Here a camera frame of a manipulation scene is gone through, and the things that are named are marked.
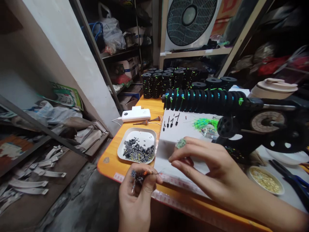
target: white plate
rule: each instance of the white plate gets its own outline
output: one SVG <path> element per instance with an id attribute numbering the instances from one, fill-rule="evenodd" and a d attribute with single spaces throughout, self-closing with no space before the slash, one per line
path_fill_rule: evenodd
<path id="1" fill-rule="evenodd" d="M 257 182 L 257 181 L 254 179 L 254 177 L 251 175 L 250 170 L 253 169 L 253 168 L 259 170 L 260 172 L 262 172 L 262 173 L 264 173 L 264 174 L 266 174 L 266 175 L 268 175 L 268 176 L 270 176 L 270 177 L 274 180 L 274 182 L 280 187 L 280 192 L 279 192 L 279 193 L 274 193 L 274 192 L 269 191 L 268 189 L 264 188 L 262 185 L 260 185 L 259 182 Z M 265 169 L 263 169 L 263 168 L 260 168 L 260 167 L 258 167 L 258 166 L 251 166 L 251 167 L 248 168 L 248 170 L 247 170 L 247 176 L 248 176 L 249 179 L 252 180 L 254 183 L 258 184 L 261 188 L 265 189 L 266 191 L 270 192 L 270 193 L 273 194 L 273 195 L 283 195 L 283 194 L 285 193 L 284 187 L 283 187 L 282 183 L 278 180 L 278 178 L 275 177 L 273 174 L 271 174 L 269 171 L 267 171 L 267 170 L 265 170 Z"/>
<path id="2" fill-rule="evenodd" d="M 280 152 L 272 151 L 267 148 L 265 149 L 272 157 L 274 157 L 276 160 L 282 163 L 285 163 L 285 164 L 298 165 L 301 163 L 307 163 L 309 161 L 309 156 L 304 151 L 287 154 L 287 153 L 280 153 Z"/>
<path id="3" fill-rule="evenodd" d="M 154 146 L 154 153 L 155 153 L 155 143 L 156 143 L 156 139 L 157 139 L 157 134 L 153 130 L 144 129 L 144 128 L 137 128 L 137 127 L 129 128 L 125 132 L 125 135 L 123 136 L 121 143 L 120 143 L 118 150 L 117 150 L 118 157 L 120 159 L 123 159 L 123 160 L 128 160 L 128 161 L 131 161 L 131 162 L 140 163 L 140 162 L 136 162 L 136 161 L 127 159 L 125 156 L 123 156 L 123 153 L 124 153 L 124 150 L 125 150 L 125 147 L 126 147 L 125 141 L 128 141 L 130 139 L 134 139 L 134 137 L 136 137 L 138 139 L 137 143 L 140 146 L 142 146 L 143 148 L 147 149 L 148 147 L 151 147 L 151 145 L 153 145 Z M 147 163 L 144 163 L 144 164 L 151 163 L 154 158 L 155 158 L 155 156 L 150 161 L 148 161 Z"/>

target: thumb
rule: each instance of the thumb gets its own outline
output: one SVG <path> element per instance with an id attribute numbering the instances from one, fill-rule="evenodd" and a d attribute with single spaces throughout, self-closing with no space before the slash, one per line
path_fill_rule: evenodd
<path id="1" fill-rule="evenodd" d="M 148 175 L 145 178 L 141 192 L 139 194 L 139 198 L 141 198 L 142 201 L 149 201 L 150 204 L 151 194 L 155 190 L 156 179 L 156 175 Z"/>
<path id="2" fill-rule="evenodd" d="M 179 171 L 181 171 L 183 174 L 186 175 L 190 180 L 192 180 L 200 189 L 208 195 L 210 192 L 209 190 L 213 186 L 213 181 L 210 177 L 200 173 L 198 170 L 196 170 L 194 167 L 185 164 L 181 161 L 173 161 L 172 166 L 177 168 Z"/>

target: electric fan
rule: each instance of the electric fan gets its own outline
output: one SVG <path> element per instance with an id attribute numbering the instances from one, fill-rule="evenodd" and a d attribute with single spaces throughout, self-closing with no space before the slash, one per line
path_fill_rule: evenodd
<path id="1" fill-rule="evenodd" d="M 170 0 L 165 51 L 200 48 L 208 43 L 222 0 Z"/>

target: wooden table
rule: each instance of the wooden table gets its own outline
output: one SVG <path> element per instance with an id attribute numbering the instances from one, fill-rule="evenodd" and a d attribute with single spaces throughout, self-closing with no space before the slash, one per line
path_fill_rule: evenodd
<path id="1" fill-rule="evenodd" d="M 150 109 L 151 118 L 163 116 L 163 103 L 160 99 L 141 99 L 137 102 L 137 106 Z M 158 124 L 134 125 L 132 122 L 126 122 L 122 125 L 116 136 L 111 141 L 105 152 L 100 157 L 98 162 L 98 170 L 104 176 L 114 179 L 116 173 L 125 176 L 132 162 L 125 161 L 118 158 L 117 149 L 127 129 L 131 127 L 140 127 L 152 129 L 157 134 L 157 143 L 160 137 L 161 126 Z M 175 209 L 182 211 L 189 216 L 203 220 L 213 226 L 216 226 L 225 231 L 271 231 L 269 228 L 261 225 L 253 219 L 236 215 L 210 199 L 178 188 L 177 186 L 164 183 L 157 185 L 157 190 L 167 194 L 173 201 L 181 205 Z"/>

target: fan grille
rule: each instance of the fan grille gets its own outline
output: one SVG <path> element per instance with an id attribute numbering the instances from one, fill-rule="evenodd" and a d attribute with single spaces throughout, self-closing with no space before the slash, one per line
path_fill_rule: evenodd
<path id="1" fill-rule="evenodd" d="M 196 41 L 208 28 L 217 7 L 218 0 L 173 0 L 167 16 L 167 34 L 177 46 L 186 46 Z M 194 7 L 196 17 L 185 26 L 183 14 L 188 7 Z"/>

